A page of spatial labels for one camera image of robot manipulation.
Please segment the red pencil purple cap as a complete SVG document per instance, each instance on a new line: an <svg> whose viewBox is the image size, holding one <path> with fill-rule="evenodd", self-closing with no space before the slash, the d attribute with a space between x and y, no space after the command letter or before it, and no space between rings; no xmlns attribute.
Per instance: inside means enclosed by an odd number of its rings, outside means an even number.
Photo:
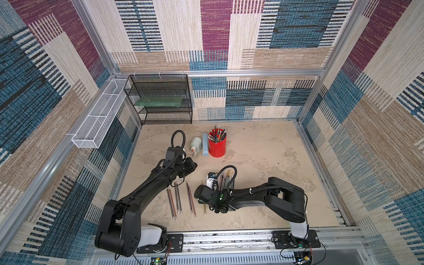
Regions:
<svg viewBox="0 0 424 265"><path fill-rule="evenodd" d="M223 181L224 181L224 177L225 177L225 173L224 173L224 172L222 172L222 173L220 174L220 177L219 177L219 186L218 186L218 188L219 188L219 190L220 190L220 191L223 189Z"/></svg>

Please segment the red striped pencil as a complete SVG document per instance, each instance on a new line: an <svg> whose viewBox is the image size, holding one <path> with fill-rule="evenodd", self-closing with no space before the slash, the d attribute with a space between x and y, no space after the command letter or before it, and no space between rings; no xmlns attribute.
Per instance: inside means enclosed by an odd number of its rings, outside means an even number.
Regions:
<svg viewBox="0 0 424 265"><path fill-rule="evenodd" d="M177 219L177 211L176 211L176 207L175 207L175 204L174 204L174 200L173 200L171 189L168 189L168 193L170 195L170 204L171 204L171 208L172 208L172 211L173 211L173 219L174 219L174 221L177 221L178 220Z"/></svg>

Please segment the black striped pencil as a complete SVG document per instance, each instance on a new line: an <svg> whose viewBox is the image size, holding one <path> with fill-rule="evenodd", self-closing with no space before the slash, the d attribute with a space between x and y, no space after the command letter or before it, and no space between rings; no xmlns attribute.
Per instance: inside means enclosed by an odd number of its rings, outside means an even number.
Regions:
<svg viewBox="0 0 424 265"><path fill-rule="evenodd" d="M168 188L166 189L166 192L167 192L168 202L169 202L169 205L170 205L170 210L171 210L172 219L173 219L173 211L172 211L171 204L170 204L170 195L169 195L169 193L168 193Z"/></svg>
<svg viewBox="0 0 424 265"><path fill-rule="evenodd" d="M178 214L181 214L180 204L179 204L179 198L178 198L178 186L177 186L177 183L176 182L174 182L174 193L175 193L175 198L176 198L177 213Z"/></svg>

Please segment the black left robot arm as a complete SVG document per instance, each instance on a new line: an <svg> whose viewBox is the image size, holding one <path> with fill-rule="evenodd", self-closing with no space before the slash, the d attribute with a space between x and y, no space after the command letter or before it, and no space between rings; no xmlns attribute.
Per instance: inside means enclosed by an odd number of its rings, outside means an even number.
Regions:
<svg viewBox="0 0 424 265"><path fill-rule="evenodd" d="M177 177L185 178L196 167L197 164L186 156L182 147L169 147L166 158L158 163L145 182L122 199L106 203L96 232L95 246L125 257L134 254L141 247L142 212Z"/></svg>

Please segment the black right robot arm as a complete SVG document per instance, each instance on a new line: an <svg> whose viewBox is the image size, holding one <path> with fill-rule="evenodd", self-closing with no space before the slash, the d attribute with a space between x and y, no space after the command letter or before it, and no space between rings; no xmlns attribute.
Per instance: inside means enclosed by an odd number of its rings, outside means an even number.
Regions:
<svg viewBox="0 0 424 265"><path fill-rule="evenodd" d="M223 214L246 207L266 206L289 223L293 238L305 240L309 236L308 198L304 190L277 177L245 189L215 191L200 185L194 192L194 198L200 204L208 205L212 211Z"/></svg>

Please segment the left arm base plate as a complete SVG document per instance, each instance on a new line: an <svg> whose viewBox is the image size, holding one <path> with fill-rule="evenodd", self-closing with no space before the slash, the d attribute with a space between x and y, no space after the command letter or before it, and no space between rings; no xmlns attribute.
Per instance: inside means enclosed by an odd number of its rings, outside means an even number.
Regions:
<svg viewBox="0 0 424 265"><path fill-rule="evenodd" d="M183 251L184 235L168 234L166 239L160 239L158 244L138 247L137 254L164 254L169 248L170 253L181 253Z"/></svg>

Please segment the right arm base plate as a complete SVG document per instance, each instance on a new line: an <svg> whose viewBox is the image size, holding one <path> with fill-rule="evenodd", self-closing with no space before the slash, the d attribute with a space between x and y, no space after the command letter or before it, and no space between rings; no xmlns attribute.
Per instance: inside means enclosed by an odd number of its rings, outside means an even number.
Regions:
<svg viewBox="0 0 424 265"><path fill-rule="evenodd" d="M309 230L306 238L297 238L291 235L289 230L278 230L272 232L271 242L276 249L288 248L320 248L321 243L315 230Z"/></svg>

